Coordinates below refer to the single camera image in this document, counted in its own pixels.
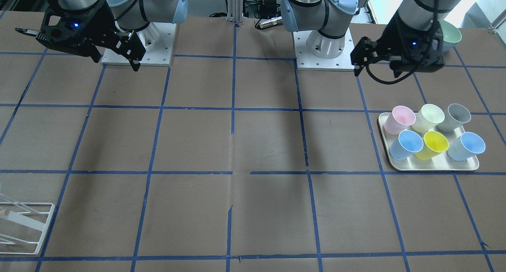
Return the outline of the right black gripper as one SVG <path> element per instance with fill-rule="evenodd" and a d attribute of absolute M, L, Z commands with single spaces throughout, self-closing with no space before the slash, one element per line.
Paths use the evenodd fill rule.
<path fill-rule="evenodd" d="M 106 0 L 96 0 L 90 7 L 71 11 L 63 8 L 63 0 L 48 0 L 40 33 L 36 41 L 48 49 L 82 57 L 99 63 L 105 47 L 127 59 L 132 70 L 141 66 L 146 49 L 135 31 L 119 31 Z"/>

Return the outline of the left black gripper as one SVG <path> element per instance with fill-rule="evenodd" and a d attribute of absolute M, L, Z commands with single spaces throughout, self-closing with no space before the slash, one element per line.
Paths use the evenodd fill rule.
<path fill-rule="evenodd" d="M 393 17 L 377 41 L 362 37 L 350 54 L 355 67 L 354 76 L 359 76 L 363 68 L 378 63 L 382 56 L 398 56 L 400 60 L 390 61 L 390 69 L 395 79 L 405 79 L 405 72 L 432 73 L 444 67 L 442 46 L 436 51 L 429 50 L 432 36 L 440 28 L 435 23 L 432 33 L 428 30 L 417 30 L 404 23 L 401 18 Z"/>

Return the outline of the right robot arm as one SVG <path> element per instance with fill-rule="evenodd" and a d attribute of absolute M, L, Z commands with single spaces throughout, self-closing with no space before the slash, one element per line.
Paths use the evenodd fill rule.
<path fill-rule="evenodd" d="M 140 68 L 148 40 L 141 33 L 155 23 L 186 20 L 187 0 L 47 0 L 40 30 L 18 28 L 53 51 L 101 59 L 99 47 Z"/>

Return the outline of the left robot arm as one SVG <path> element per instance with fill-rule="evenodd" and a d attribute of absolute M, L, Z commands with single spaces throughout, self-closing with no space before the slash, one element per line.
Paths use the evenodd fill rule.
<path fill-rule="evenodd" d="M 444 67 L 441 23 L 461 0 L 403 0 L 376 41 L 364 36 L 349 54 L 354 75 L 366 70 L 384 85 L 399 83 L 416 72 Z M 346 32 L 359 0 L 282 0 L 284 28 L 309 31 L 309 53 L 324 60 L 346 50 Z"/>

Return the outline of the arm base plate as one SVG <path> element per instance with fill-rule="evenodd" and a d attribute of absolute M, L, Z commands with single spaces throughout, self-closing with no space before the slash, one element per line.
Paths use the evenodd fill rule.
<path fill-rule="evenodd" d="M 172 23 L 152 22 L 139 32 L 146 49 L 141 66 L 170 66 L 177 27 Z"/>
<path fill-rule="evenodd" d="M 330 39 L 315 31 L 293 32 L 293 46 L 299 70 L 352 72 L 352 34 L 346 30 L 342 38 Z"/>

